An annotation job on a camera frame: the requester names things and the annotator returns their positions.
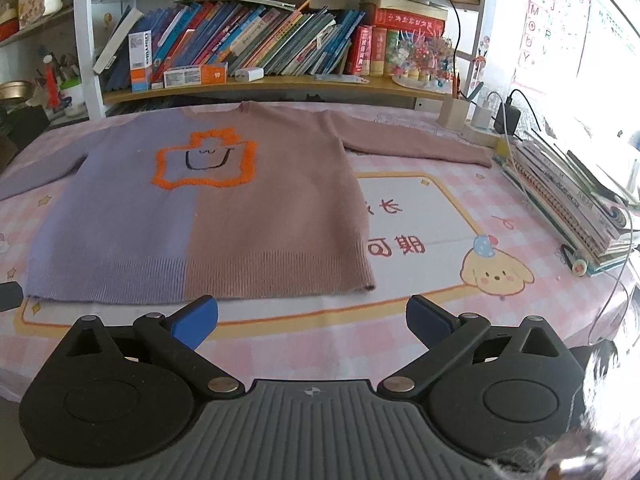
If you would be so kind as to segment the pink checkered cartoon table mat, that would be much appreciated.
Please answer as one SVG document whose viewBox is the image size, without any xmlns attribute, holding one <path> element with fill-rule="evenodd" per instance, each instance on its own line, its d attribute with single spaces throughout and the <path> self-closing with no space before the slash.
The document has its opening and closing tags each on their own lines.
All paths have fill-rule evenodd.
<svg viewBox="0 0 640 480">
<path fill-rule="evenodd" d="M 353 154 L 369 206 L 372 292 L 227 301 L 200 352 L 241 382 L 368 378 L 422 352 L 409 296 L 497 325 L 545 318 L 569 346 L 612 336 L 639 263 L 578 278 L 551 224 L 498 167 Z"/>
</svg>

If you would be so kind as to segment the brass metal bowl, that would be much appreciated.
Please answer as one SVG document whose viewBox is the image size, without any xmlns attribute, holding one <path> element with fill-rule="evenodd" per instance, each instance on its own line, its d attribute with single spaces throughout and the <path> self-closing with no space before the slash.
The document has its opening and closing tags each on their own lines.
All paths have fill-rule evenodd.
<svg viewBox="0 0 640 480">
<path fill-rule="evenodd" d="M 12 106 L 27 102 L 35 92 L 34 84 L 28 80 L 12 80 L 0 84 L 0 104 Z"/>
</svg>

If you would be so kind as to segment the stack of notebooks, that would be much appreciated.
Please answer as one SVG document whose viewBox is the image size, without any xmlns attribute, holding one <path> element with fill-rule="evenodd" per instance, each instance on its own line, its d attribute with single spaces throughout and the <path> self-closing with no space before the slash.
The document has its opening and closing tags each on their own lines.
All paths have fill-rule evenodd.
<svg viewBox="0 0 640 480">
<path fill-rule="evenodd" d="M 639 249 L 639 159 L 623 184 L 594 155 L 598 148 L 564 148 L 533 132 L 506 139 L 501 169 L 559 232 L 564 258 L 577 275 L 596 275 L 628 262 Z"/>
</svg>

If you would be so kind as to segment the wooden pen holder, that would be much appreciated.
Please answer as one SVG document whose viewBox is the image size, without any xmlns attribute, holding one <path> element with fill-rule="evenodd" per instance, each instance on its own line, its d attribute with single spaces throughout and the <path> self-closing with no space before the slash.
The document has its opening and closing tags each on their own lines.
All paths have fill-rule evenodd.
<svg viewBox="0 0 640 480">
<path fill-rule="evenodd" d="M 470 103 L 465 99 L 454 99 L 445 96 L 440 107 L 437 122 L 442 127 L 454 132 L 460 132 L 469 114 Z"/>
</svg>

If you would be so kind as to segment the red tassel ornament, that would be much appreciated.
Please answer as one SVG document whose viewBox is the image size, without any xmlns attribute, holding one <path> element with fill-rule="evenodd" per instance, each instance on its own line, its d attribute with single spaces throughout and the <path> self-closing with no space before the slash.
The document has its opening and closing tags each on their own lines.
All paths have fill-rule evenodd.
<svg viewBox="0 0 640 480">
<path fill-rule="evenodd" d="M 44 64 L 44 71 L 46 72 L 48 105 L 51 110 L 57 110 L 61 106 L 61 99 L 58 94 L 58 84 L 56 83 L 52 55 L 47 54 L 42 60 Z"/>
</svg>

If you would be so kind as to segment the white charger cube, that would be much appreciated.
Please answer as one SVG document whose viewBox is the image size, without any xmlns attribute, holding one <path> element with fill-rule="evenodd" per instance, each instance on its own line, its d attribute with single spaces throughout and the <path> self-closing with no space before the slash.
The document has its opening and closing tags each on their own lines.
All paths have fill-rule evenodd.
<svg viewBox="0 0 640 480">
<path fill-rule="evenodd" d="M 265 77 L 262 67 L 239 68 L 234 73 L 234 80 L 237 82 L 254 82 Z"/>
</svg>

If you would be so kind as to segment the white power strip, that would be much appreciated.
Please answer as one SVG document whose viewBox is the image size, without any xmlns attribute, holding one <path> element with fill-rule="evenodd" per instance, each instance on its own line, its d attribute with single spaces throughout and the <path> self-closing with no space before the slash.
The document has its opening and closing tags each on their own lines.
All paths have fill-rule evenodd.
<svg viewBox="0 0 640 480">
<path fill-rule="evenodd" d="M 466 142 L 483 148 L 496 148 L 503 134 L 496 133 L 491 128 L 477 128 L 470 122 L 466 122 L 460 132 L 460 136 Z"/>
</svg>

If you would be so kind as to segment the white leaning book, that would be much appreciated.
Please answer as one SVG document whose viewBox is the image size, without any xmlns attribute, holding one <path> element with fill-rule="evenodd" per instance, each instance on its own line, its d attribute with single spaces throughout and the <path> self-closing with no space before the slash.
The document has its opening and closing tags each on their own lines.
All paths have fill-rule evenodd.
<svg viewBox="0 0 640 480">
<path fill-rule="evenodd" d="M 118 22 L 112 36 L 107 40 L 105 47 L 96 59 L 96 62 L 94 62 L 93 73 L 101 75 L 104 70 L 108 70 L 112 66 L 122 43 L 127 39 L 134 25 L 143 17 L 144 14 L 140 10 L 128 6 L 124 17 Z"/>
</svg>

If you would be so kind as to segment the black power adapter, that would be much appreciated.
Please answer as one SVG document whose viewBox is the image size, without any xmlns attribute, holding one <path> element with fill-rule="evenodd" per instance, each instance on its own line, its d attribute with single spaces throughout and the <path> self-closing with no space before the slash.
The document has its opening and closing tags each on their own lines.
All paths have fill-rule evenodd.
<svg viewBox="0 0 640 480">
<path fill-rule="evenodd" d="M 512 104 L 511 98 L 507 98 L 506 102 L 500 104 L 498 107 L 498 112 L 494 120 L 495 132 L 513 136 L 516 128 L 518 128 L 520 118 L 521 111 Z"/>
</svg>

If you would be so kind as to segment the upright usmile toothpaste box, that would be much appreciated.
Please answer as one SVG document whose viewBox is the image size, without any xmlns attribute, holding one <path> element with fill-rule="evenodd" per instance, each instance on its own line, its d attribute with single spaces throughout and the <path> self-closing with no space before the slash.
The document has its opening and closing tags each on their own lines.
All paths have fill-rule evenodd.
<svg viewBox="0 0 640 480">
<path fill-rule="evenodd" d="M 128 36 L 129 76 L 132 92 L 151 89 L 153 67 L 152 32 L 133 32 Z"/>
</svg>

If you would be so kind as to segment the white and wood bookshelf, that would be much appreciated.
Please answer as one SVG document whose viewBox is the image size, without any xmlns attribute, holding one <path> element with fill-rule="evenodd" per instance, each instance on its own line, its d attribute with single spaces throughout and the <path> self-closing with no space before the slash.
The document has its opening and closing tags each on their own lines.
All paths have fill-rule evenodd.
<svg viewBox="0 0 640 480">
<path fill-rule="evenodd" d="M 163 98 L 264 98 L 397 106 L 445 99 L 453 84 L 469 89 L 488 35 L 488 0 L 73 0 L 77 58 L 67 62 L 39 50 L 37 88 L 48 104 L 43 57 L 52 55 L 61 106 L 96 119 L 111 110 Z M 441 37 L 363 23 L 361 3 L 446 22 Z M 152 32 L 151 89 L 132 92 L 128 37 L 101 75 L 93 65 L 128 6 L 144 17 L 131 29 Z M 228 65 L 225 84 L 164 88 L 176 67 Z M 239 68 L 262 67 L 265 77 L 237 82 Z"/>
</svg>

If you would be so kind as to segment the purple and pink knit sweater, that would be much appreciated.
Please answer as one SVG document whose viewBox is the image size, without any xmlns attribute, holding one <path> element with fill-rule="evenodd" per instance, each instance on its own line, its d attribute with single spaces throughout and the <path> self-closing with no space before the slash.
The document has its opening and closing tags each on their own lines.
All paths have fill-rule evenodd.
<svg viewBox="0 0 640 480">
<path fill-rule="evenodd" d="M 2 179 L 3 198 L 66 180 L 32 241 L 25 292 L 178 304 L 370 290 L 349 152 L 490 165 L 481 148 L 335 110 L 146 113 Z"/>
</svg>

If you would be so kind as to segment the red thick dictionary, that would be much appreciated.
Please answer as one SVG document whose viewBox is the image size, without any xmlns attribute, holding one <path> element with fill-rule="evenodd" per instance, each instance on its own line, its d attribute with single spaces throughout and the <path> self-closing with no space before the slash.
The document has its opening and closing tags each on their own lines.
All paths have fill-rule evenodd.
<svg viewBox="0 0 640 480">
<path fill-rule="evenodd" d="M 427 37 L 441 37 L 445 31 L 444 20 L 430 18 L 406 11 L 381 9 L 372 3 L 361 3 L 364 12 L 363 23 L 374 27 L 395 29 L 400 32 L 417 32 Z"/>
</svg>

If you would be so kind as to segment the lying usmile toothpaste box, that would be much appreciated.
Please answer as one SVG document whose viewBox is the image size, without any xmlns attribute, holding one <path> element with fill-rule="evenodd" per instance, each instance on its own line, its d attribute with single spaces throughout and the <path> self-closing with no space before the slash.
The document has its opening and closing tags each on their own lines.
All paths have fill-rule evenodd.
<svg viewBox="0 0 640 480">
<path fill-rule="evenodd" d="M 163 74 L 165 89 L 225 84 L 227 79 L 226 63 L 176 67 L 166 70 Z"/>
</svg>

